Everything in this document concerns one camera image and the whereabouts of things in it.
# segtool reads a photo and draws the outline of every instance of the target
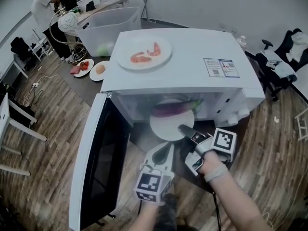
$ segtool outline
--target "hand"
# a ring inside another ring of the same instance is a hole
[[[212,172],[219,165],[222,164],[221,160],[219,159],[217,153],[214,150],[211,150],[205,153],[203,159],[204,159],[204,163],[199,169],[199,172],[204,175]]]

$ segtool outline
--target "plate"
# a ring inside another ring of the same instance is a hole
[[[161,103],[181,103],[178,99],[164,100]],[[192,110],[179,115],[169,117],[150,116],[150,126],[153,132],[163,140],[178,141],[184,138],[184,135],[178,130],[178,126],[184,124],[193,128],[194,114]]]
[[[100,63],[97,63],[90,71],[90,79],[93,80],[93,81],[100,81],[100,80],[103,80],[104,79],[104,76],[105,76],[105,73],[107,71],[107,67],[108,67],[108,63],[109,61],[102,61]],[[104,65],[105,66],[105,71],[102,72],[100,75],[98,75],[96,73],[96,68],[99,66],[99,65]]]
[[[149,56],[147,50],[154,51],[154,43],[157,43],[161,54],[159,56]],[[151,57],[152,60],[146,63],[132,63],[130,57],[138,52],[144,52],[145,57]],[[152,67],[157,67],[169,60],[172,54],[170,43],[159,37],[144,35],[136,38],[129,38],[123,44],[117,54],[117,62],[124,68],[132,70],[143,70]]]
[[[80,66],[80,64],[81,64],[81,63],[84,63],[84,62],[89,62],[88,69],[87,69],[87,70],[81,70],[81,71],[79,72],[79,74],[74,75],[75,77],[82,77],[82,76],[86,75],[88,72],[90,72],[91,69],[93,68],[93,66],[94,66],[94,61],[93,61],[92,59],[83,60],[83,61],[81,61],[80,63],[78,63],[77,66]]]

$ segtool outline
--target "eggplant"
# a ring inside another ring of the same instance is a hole
[[[155,117],[168,117],[182,114],[197,108],[203,100],[187,101],[182,103],[162,103],[152,108],[151,114]]]

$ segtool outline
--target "white microwave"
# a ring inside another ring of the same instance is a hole
[[[121,46],[142,35],[165,38],[171,58],[144,71],[121,67]],[[69,227],[82,230],[116,207],[130,130],[134,123],[149,121],[154,105],[166,99],[202,100],[195,120],[214,120],[216,127],[226,127],[248,116],[264,98],[250,62],[230,33],[190,28],[120,33],[81,138]]]

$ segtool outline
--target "shrimp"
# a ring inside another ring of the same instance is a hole
[[[130,61],[132,63],[145,63],[145,62],[149,62],[149,61],[152,60],[151,57],[139,56],[139,55],[143,55],[143,54],[144,54],[143,52],[138,52],[136,54],[133,54],[130,57]]]
[[[147,53],[148,53],[150,56],[159,56],[159,55],[160,55],[160,48],[159,48],[159,45],[155,42],[155,43],[154,43],[154,52],[151,52],[151,51],[147,50]]]

